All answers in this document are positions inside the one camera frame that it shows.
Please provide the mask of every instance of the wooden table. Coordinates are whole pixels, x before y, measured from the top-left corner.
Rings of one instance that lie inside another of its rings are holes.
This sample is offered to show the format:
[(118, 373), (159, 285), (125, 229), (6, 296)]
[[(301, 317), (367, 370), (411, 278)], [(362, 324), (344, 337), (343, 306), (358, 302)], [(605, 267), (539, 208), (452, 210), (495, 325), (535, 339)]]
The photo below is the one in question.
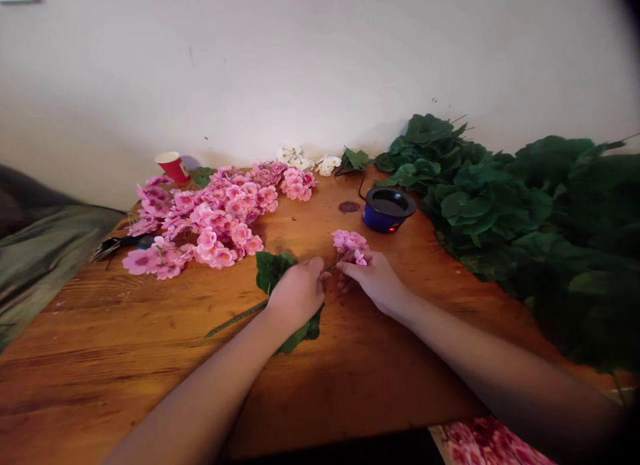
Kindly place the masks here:
[[(377, 175), (369, 170), (365, 189)], [(319, 179), (308, 202), (281, 197), (275, 213), (258, 219), (267, 251), (287, 250), (299, 260), (320, 255), (329, 265), (336, 258), (329, 234), (358, 231), (416, 294), (602, 391), (614, 389), (610, 376), (565, 360), (524, 305), (448, 255), (421, 212), (396, 234), (376, 234), (360, 211), (338, 209), (345, 200), (361, 202), (359, 176)], [(265, 298), (255, 285), (254, 257), (224, 270), (191, 262), (161, 282), (129, 275), (125, 253), (108, 270), (85, 265), (0, 357), (1, 463), (100, 463), (247, 320), (213, 338), (205, 334)], [(326, 288), (319, 339), (270, 359), (229, 439), (233, 458), (486, 413), (433, 352), (361, 291), (339, 296), (332, 280)]]

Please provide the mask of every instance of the pink flower cluster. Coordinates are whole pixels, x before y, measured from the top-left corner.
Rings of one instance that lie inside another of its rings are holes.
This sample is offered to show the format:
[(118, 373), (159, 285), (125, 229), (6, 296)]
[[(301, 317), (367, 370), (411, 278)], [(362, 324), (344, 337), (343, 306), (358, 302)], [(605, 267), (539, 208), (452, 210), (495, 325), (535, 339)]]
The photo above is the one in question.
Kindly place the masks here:
[(367, 245), (367, 239), (355, 231), (336, 230), (333, 235), (333, 246), (338, 249), (338, 253), (347, 254), (353, 251), (355, 257), (355, 264), (361, 266), (367, 266), (367, 260), (365, 260), (365, 254), (369, 249)]
[(287, 198), (307, 201), (311, 198), (311, 188), (317, 184), (318, 182), (310, 171), (305, 173), (298, 168), (289, 168), (285, 171), (280, 189), (287, 195)]
[[(138, 186), (141, 219), (129, 228), (129, 235), (164, 231), (148, 250), (130, 252), (123, 265), (134, 275), (155, 274), (164, 280), (179, 275), (190, 260), (224, 268), (255, 255), (264, 245), (249, 225), (278, 208), (276, 187), (288, 171), (279, 162), (255, 163), (246, 173), (221, 167), (205, 188), (171, 193), (161, 187), (168, 178), (151, 178), (144, 188)], [(187, 238), (183, 233), (197, 234), (197, 243), (177, 246), (174, 240)]]
[(494, 417), (444, 425), (444, 442), (456, 465), (555, 465)]

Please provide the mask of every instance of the red paper cup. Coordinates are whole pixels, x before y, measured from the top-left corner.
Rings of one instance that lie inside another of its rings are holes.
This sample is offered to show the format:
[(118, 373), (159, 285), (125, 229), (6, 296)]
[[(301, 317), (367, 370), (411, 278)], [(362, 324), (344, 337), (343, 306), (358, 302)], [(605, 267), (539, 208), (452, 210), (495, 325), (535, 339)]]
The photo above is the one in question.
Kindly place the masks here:
[(180, 153), (177, 151), (168, 151), (161, 153), (155, 158), (155, 162), (162, 167), (162, 169), (169, 175), (177, 185), (184, 185), (191, 178), (187, 172), (187, 167), (180, 158)]

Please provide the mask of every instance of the black rim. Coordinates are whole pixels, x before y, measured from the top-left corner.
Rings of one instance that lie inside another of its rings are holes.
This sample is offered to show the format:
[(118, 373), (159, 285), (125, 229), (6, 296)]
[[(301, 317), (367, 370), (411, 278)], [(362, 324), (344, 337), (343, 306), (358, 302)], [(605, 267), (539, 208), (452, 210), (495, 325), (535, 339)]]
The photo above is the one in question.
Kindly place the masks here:
[[(376, 200), (376, 196), (379, 194), (383, 194), (383, 195), (390, 195), (393, 197), (400, 197), (400, 199), (398, 200), (389, 200), (389, 201), (393, 201), (394, 203), (398, 204), (400, 207), (402, 207), (404, 210), (400, 211), (399, 213), (387, 213), (384, 211), (381, 211), (379, 208), (377, 208), (375, 206), (375, 200)], [(387, 216), (387, 217), (391, 217), (391, 218), (407, 218), (410, 217), (411, 215), (413, 215), (415, 213), (415, 200), (406, 192), (397, 188), (392, 188), (392, 187), (377, 187), (377, 188), (371, 188), (368, 192), (367, 192), (367, 205), (369, 205), (372, 209), (374, 209), (377, 213), (380, 213), (381, 215)]]

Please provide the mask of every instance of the blue container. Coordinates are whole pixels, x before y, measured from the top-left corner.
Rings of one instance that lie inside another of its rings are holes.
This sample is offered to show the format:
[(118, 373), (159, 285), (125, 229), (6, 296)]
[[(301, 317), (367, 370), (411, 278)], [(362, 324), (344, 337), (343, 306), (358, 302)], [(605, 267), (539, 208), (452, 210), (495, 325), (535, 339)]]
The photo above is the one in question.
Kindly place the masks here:
[(415, 200), (402, 190), (371, 188), (366, 197), (365, 225), (379, 233), (393, 233), (415, 213)]

